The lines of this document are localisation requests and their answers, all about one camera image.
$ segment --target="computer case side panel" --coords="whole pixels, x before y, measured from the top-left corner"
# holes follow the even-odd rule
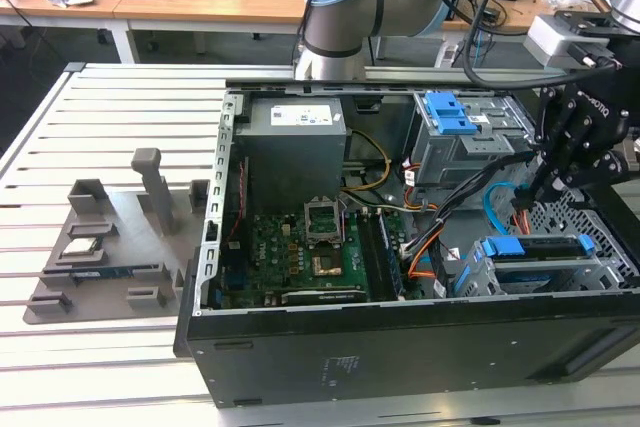
[[[580,380],[640,340],[640,295],[193,317],[218,407]]]

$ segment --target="motherboard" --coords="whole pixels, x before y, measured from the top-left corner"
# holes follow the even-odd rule
[[[246,261],[225,262],[222,308],[395,300],[403,291],[398,249],[405,241],[397,213],[342,211],[337,239],[331,209],[250,220]],[[229,252],[235,243],[229,243]]]

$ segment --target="aluminum profile table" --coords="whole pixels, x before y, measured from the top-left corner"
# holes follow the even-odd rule
[[[135,148],[149,146],[162,149],[170,186],[186,187],[211,169],[227,80],[291,78],[286,67],[75,70],[62,74],[0,161],[0,425],[431,426],[468,425],[481,416],[523,426],[640,424],[640,348],[575,384],[219,411],[195,364],[173,356],[174,317],[25,324],[24,302],[67,215],[76,178],[142,189],[129,164]],[[368,75],[462,78],[442,69]],[[514,80],[535,75],[491,73]],[[632,203],[640,198],[638,184],[619,190]]]

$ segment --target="open computer tower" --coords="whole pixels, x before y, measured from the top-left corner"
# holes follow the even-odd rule
[[[640,224],[613,189],[514,215],[534,95],[238,83],[223,105],[177,331],[218,407],[571,382],[640,339]]]

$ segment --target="green circuit board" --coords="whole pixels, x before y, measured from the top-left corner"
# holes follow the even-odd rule
[[[254,216],[250,263],[243,288],[226,289],[222,308],[271,307],[277,305],[280,294],[302,289],[353,289],[368,296],[357,215],[345,213],[344,231],[341,219],[340,235],[344,238],[341,245],[311,246],[306,239],[304,213]],[[402,219],[388,214],[386,221],[391,243],[397,248],[405,235]],[[312,216],[312,227],[312,232],[334,231],[333,213]],[[323,270],[325,261],[328,270]],[[336,265],[339,271],[332,270]]]

